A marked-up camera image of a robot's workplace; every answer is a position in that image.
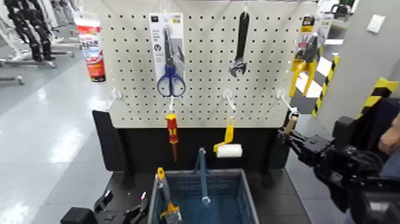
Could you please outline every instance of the pegboard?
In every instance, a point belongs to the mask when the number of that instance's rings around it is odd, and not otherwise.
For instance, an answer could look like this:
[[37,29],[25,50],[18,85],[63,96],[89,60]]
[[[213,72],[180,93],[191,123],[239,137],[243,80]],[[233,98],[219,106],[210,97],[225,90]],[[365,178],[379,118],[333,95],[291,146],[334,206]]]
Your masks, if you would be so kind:
[[[123,93],[110,108],[114,126],[165,127],[170,99],[157,91],[148,19],[161,2],[85,1],[101,18],[107,86]],[[237,106],[236,127],[280,127],[288,109],[275,94],[290,87],[298,29],[304,15],[315,13],[315,2],[248,1],[248,67],[238,78],[228,69],[243,1],[170,1],[170,11],[183,13],[185,38],[186,92],[174,101],[179,127],[225,127],[227,88]]]

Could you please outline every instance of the scissors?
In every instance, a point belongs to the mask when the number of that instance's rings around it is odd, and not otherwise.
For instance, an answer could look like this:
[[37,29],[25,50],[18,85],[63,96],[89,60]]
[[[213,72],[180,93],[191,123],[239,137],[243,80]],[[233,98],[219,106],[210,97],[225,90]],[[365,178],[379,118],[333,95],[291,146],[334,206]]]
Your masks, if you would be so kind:
[[157,90],[164,97],[180,97],[186,90],[185,82],[176,72],[174,64],[171,36],[168,28],[164,28],[165,40],[165,74],[157,82]]

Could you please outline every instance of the hazard stripe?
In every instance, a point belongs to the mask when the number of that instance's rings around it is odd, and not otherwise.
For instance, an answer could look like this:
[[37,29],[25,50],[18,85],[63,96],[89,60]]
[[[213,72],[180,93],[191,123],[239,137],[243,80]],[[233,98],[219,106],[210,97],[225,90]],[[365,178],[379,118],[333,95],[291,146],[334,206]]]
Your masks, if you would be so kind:
[[374,88],[372,89],[371,95],[365,101],[364,106],[360,114],[356,119],[362,117],[365,113],[367,113],[373,105],[375,105],[380,99],[389,97],[392,92],[394,92],[399,85],[399,82],[389,81],[385,78],[380,77],[376,82]]
[[335,74],[336,67],[339,64],[339,60],[340,60],[340,57],[338,55],[335,55],[333,57],[332,66],[330,67],[329,73],[325,78],[324,84],[322,85],[322,91],[321,91],[320,97],[317,98],[314,109],[312,110],[311,114],[313,117],[317,116],[318,110],[321,108],[322,99],[325,97],[326,92],[328,91],[328,85],[329,85],[330,81],[332,80],[333,75]]

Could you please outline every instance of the plastic basket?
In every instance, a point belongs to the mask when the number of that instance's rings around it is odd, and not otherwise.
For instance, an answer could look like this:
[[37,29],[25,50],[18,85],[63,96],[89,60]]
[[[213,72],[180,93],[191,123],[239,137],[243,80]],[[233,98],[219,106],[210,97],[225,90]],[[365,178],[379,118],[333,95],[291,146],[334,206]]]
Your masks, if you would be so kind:
[[[257,212],[242,169],[209,170],[206,174],[211,203],[201,201],[200,174],[193,171],[166,171],[171,199],[180,207],[184,223],[258,224]],[[160,214],[166,211],[162,192],[154,182],[148,224],[159,224]]]

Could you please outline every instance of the screwdriver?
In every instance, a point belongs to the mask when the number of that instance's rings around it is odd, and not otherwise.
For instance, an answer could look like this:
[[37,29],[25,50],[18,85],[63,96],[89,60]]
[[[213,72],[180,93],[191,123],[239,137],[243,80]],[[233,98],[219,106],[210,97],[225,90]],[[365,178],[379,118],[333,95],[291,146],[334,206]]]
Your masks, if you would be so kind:
[[174,154],[174,161],[178,161],[178,155],[177,155],[177,147],[176,144],[178,143],[178,136],[176,133],[176,129],[178,128],[178,125],[176,123],[176,115],[175,114],[168,114],[167,115],[167,129],[170,134],[170,143],[172,145],[172,152]]

